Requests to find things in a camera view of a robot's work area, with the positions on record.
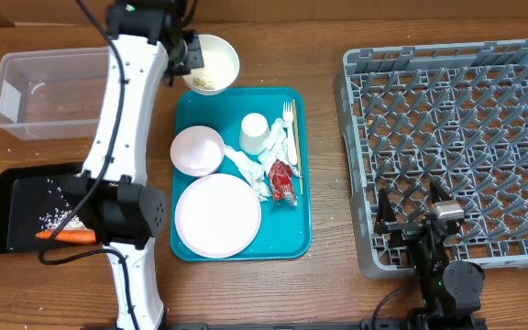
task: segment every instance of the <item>bowl with food residue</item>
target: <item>bowl with food residue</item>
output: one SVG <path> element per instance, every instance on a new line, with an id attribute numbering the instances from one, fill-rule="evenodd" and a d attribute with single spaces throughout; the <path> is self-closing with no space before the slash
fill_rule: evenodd
<path id="1" fill-rule="evenodd" d="M 199 35 L 203 67 L 183 76 L 198 94 L 215 95 L 229 87 L 239 75 L 239 57 L 229 42 L 212 35 Z"/>

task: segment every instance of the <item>teal tray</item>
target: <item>teal tray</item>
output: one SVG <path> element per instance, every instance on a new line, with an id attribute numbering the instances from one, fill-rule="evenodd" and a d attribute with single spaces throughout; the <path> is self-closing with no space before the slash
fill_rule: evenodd
<path id="1" fill-rule="evenodd" d="M 174 225 L 176 204 L 182 192 L 196 178 L 174 169 L 170 207 L 170 247 L 180 259 L 186 261 L 293 259 L 302 256 L 309 249 L 313 237 L 308 175 L 309 162 L 307 160 L 304 103 L 299 93 L 284 87 L 229 88 L 213 96 L 187 92 L 181 97 L 176 108 L 176 134 L 187 127 L 203 125 L 216 130 L 223 137 L 227 146 L 241 150 L 239 147 L 239 129 L 242 118 L 249 113 L 261 113 L 271 125 L 276 118 L 282 116 L 282 104 L 292 99 L 296 101 L 298 111 L 303 172 L 303 195 L 299 189 L 299 180 L 292 178 L 299 205 L 297 207 L 291 207 L 286 203 L 274 205 L 271 199 L 268 202 L 260 203 L 262 206 L 260 229 L 254 241 L 246 249 L 229 258 L 204 258 L 192 252 L 182 243 Z M 249 157 L 252 160 L 257 160 L 255 156 Z M 236 165 L 228 158 L 224 158 L 217 172 L 244 179 Z"/>

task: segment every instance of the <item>wooden table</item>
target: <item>wooden table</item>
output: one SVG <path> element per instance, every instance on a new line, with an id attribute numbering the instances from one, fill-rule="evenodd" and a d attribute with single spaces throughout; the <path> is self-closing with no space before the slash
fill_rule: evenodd
<path id="1" fill-rule="evenodd" d="M 528 38 L 526 19 L 369 21 L 197 25 L 229 40 L 242 63 L 240 86 L 290 86 L 305 102 L 313 208 L 313 244 L 296 260 L 185 263 L 158 239 L 159 292 L 169 322 L 209 324 L 355 322 L 371 317 L 400 280 L 360 272 L 349 212 L 349 178 L 338 135 L 332 81 L 346 50 Z M 103 46 L 90 27 L 0 28 L 8 52 Z M 171 190 L 169 147 L 182 82 L 160 87 L 148 139 L 149 183 Z M 24 142 L 0 129 L 0 172 L 13 167 L 83 160 L 90 139 Z M 67 255 L 78 249 L 63 251 Z M 487 270 L 482 310 L 490 329 L 528 329 L 528 269 Z M 419 305 L 402 293 L 381 311 L 404 316 Z M 77 329 L 116 318 L 114 283 L 105 256 L 46 267 L 35 254 L 0 255 L 0 329 Z"/>

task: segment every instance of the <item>dish rack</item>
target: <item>dish rack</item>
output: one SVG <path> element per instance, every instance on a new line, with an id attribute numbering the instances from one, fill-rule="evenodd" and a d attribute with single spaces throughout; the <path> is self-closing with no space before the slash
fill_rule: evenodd
<path id="1" fill-rule="evenodd" d="M 413 273 L 374 234 L 378 191 L 399 222 L 418 221 L 430 181 L 466 212 L 450 260 L 528 267 L 528 39 L 352 49 L 334 89 L 362 272 Z"/>

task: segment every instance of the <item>fork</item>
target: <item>fork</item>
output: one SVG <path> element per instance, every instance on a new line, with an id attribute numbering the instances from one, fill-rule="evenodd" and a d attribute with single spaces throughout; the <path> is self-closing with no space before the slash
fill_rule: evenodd
<path id="1" fill-rule="evenodd" d="M 292 166 L 297 164 L 297 148 L 294 145 L 294 133 L 292 133 L 292 103 L 285 102 L 282 107 L 282 119 L 289 124 L 287 128 L 287 137 L 289 139 L 289 162 Z"/>

